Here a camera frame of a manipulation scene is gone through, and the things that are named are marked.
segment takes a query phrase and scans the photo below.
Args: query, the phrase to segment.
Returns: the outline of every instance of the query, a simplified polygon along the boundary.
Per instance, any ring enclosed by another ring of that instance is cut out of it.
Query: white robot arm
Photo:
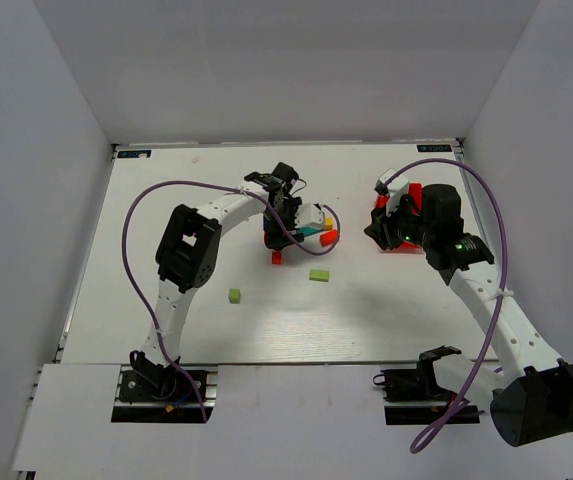
[[[170,359],[179,361],[188,309],[197,290],[215,270],[221,237],[250,217],[264,213],[266,246],[281,250],[292,244],[257,197],[269,202],[297,241],[324,229],[325,214],[320,206],[302,204],[300,198],[290,195],[298,179],[294,169],[279,163],[270,174],[247,175],[239,190],[248,194],[228,193],[197,208],[186,205],[175,208],[155,256],[159,264],[155,316]],[[151,323],[141,350],[131,352],[130,361],[133,370],[152,389],[162,392],[172,371],[160,351],[157,333]]]
[[[512,446],[573,431],[573,365],[567,364],[528,320],[509,292],[499,290],[499,270],[484,242],[464,233],[461,198],[450,185],[428,185],[421,208],[409,195],[409,182],[389,170],[375,187],[388,197],[371,212],[364,232],[383,250],[403,242],[421,246],[428,263],[462,299],[484,333],[498,295],[504,300],[491,345],[503,374],[479,370],[466,397],[490,412],[500,435]],[[473,363],[453,347],[420,355],[419,382],[429,396],[458,392]]]

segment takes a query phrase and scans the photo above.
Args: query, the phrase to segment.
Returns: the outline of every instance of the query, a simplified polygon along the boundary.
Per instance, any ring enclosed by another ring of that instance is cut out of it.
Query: purple cable
[[[159,344],[159,351],[162,353],[162,356],[168,362],[168,364],[171,365],[179,373],[181,373],[184,377],[186,377],[186,379],[189,381],[190,386],[195,391],[195,396],[197,397],[197,402],[199,403],[199,408],[202,412],[202,418],[204,419],[204,423],[206,423],[206,421],[207,421],[206,409],[204,408],[204,400],[202,399],[202,396],[199,393],[199,388],[197,388],[197,385],[195,385],[193,378],[188,374],[188,372],[186,370],[184,370],[182,367],[180,367],[176,362],[174,362],[173,359],[171,359],[170,356],[168,355],[168,352],[166,351],[166,346],[164,345],[164,339],[162,338],[161,333],[159,333],[159,330],[160,330],[159,321],[157,320],[157,316],[155,315],[155,310],[153,310],[153,307],[151,306],[151,304],[148,302],[148,300],[144,296],[144,292],[142,292],[141,288],[137,284],[137,281],[135,280],[135,277],[133,276],[133,272],[130,269],[130,264],[128,262],[128,253],[126,252],[126,241],[128,239],[128,227],[130,226],[130,221],[131,221],[131,218],[133,217],[133,213],[135,212],[135,208],[137,207],[137,205],[139,205],[139,202],[141,202],[142,199],[146,195],[148,195],[149,193],[151,193],[151,192],[153,192],[159,188],[162,188],[162,187],[168,187],[170,185],[187,185],[190,187],[209,188],[211,190],[220,190],[222,192],[238,193],[241,195],[248,195],[249,197],[253,197],[254,199],[262,202],[266,206],[266,209],[270,212],[270,214],[273,217],[275,217],[275,220],[277,220],[277,224],[279,225],[279,227],[284,232],[284,235],[286,236],[286,238],[288,238],[291,242],[293,242],[295,244],[295,246],[297,246],[299,249],[303,250],[304,252],[306,252],[310,255],[318,256],[318,257],[322,256],[322,255],[326,255],[327,253],[329,253],[331,250],[333,250],[335,248],[335,246],[337,245],[337,242],[339,242],[339,236],[340,236],[339,217],[337,216],[335,211],[332,208],[330,208],[328,205],[322,205],[323,208],[327,209],[331,213],[331,215],[333,217],[335,217],[335,222],[337,223],[337,239],[335,240],[335,243],[333,243],[326,250],[323,250],[321,252],[315,252],[313,250],[309,250],[308,248],[304,247],[300,242],[295,240],[295,238],[286,229],[284,222],[282,222],[282,220],[279,218],[279,214],[273,208],[273,206],[270,204],[270,202],[268,200],[264,199],[261,195],[258,195],[254,192],[249,192],[247,190],[244,190],[242,192],[241,190],[239,190],[237,188],[222,187],[219,185],[211,185],[209,183],[191,182],[188,180],[170,180],[167,182],[161,182],[161,183],[157,183],[155,185],[151,185],[146,190],[144,190],[142,193],[137,195],[137,198],[135,198],[135,200],[133,200],[133,203],[131,204],[130,208],[128,209],[128,213],[126,214],[126,218],[124,219],[124,227],[122,228],[122,263],[124,264],[124,270],[126,271],[126,276],[128,277],[130,284],[133,286],[135,293],[137,293],[137,296],[142,301],[142,303],[146,307],[146,310],[148,311],[148,314],[150,315],[151,319],[153,320],[153,325],[155,325],[155,330],[157,331],[157,343]]]
[[[473,177],[477,179],[479,184],[484,188],[490,203],[493,205],[493,210],[495,210],[495,215],[497,216],[497,223],[499,224],[499,236],[501,239],[501,249],[502,249],[502,263],[501,263],[501,272],[499,277],[499,290],[504,291],[506,288],[506,275],[508,273],[508,253],[507,253],[507,246],[506,246],[506,230],[504,228],[504,219],[502,217],[502,213],[499,210],[499,205],[497,204],[497,199],[493,195],[488,184],[484,181],[484,179],[471,167],[465,165],[463,163],[456,162],[454,160],[447,160],[445,158],[427,158],[424,160],[418,160],[417,162],[410,163],[405,167],[400,168],[395,172],[395,174],[390,177],[384,185],[388,185],[397,177],[402,175],[404,172],[410,170],[411,168],[418,167],[419,165],[425,165],[427,163],[445,163],[447,165],[454,165],[459,167],[463,170],[466,170],[470,173]],[[495,333],[495,327],[497,326],[497,321],[499,320],[499,312],[502,308],[502,303],[504,302],[504,296],[499,295],[497,297],[497,302],[495,303],[495,309],[493,310],[493,315],[490,320],[490,324],[488,325],[488,331],[486,332],[486,337],[484,338],[484,343],[482,344],[482,348],[479,350],[479,355],[477,355],[477,359],[473,364],[473,368],[471,369],[466,381],[462,385],[462,389],[459,391],[451,405],[448,407],[448,410],[442,415],[440,418],[435,420],[433,423],[428,425],[424,430],[422,430],[415,440],[410,444],[410,453],[419,453],[424,448],[428,446],[430,442],[437,436],[437,434],[444,428],[444,425],[450,420],[454,415],[456,415],[459,411],[461,411],[467,404],[468,401],[465,400],[466,393],[468,389],[473,384],[473,380],[479,372],[479,369],[482,367],[482,362],[484,361],[484,357],[486,357],[486,353],[490,347],[490,342],[493,339],[493,333]]]

